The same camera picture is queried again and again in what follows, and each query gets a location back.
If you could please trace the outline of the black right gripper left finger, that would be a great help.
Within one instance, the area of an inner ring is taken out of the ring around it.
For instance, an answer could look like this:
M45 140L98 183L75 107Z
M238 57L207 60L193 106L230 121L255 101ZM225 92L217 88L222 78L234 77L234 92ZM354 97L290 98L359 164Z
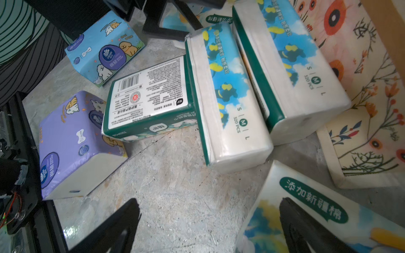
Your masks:
M131 198L69 252L129 253L140 218L138 201Z

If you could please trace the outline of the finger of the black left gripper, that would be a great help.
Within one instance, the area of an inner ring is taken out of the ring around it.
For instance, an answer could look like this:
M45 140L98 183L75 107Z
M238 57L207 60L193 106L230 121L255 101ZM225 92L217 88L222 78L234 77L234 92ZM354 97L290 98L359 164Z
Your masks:
M184 41L189 32L202 28L192 7L183 1L148 0L143 12L142 32L151 38Z

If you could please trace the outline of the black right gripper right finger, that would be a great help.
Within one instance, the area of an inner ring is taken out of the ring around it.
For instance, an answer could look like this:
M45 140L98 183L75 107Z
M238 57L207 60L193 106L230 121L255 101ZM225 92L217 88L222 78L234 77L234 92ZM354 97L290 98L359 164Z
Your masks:
M290 198L282 199L280 222L290 253L354 253Z

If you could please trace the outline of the purple puppy tissue pack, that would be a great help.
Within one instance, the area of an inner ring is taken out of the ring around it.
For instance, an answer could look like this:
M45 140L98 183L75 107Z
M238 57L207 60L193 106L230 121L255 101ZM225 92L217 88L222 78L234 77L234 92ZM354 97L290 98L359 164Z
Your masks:
M83 197L128 159L123 142L101 132L106 102L80 91L39 125L44 200Z

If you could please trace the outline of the green blue tissue pack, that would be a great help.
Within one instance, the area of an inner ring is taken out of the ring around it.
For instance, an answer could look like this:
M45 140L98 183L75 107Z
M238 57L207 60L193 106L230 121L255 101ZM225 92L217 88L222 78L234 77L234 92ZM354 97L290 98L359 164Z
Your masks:
M235 39L274 145L306 138L351 101L289 1L237 1Z

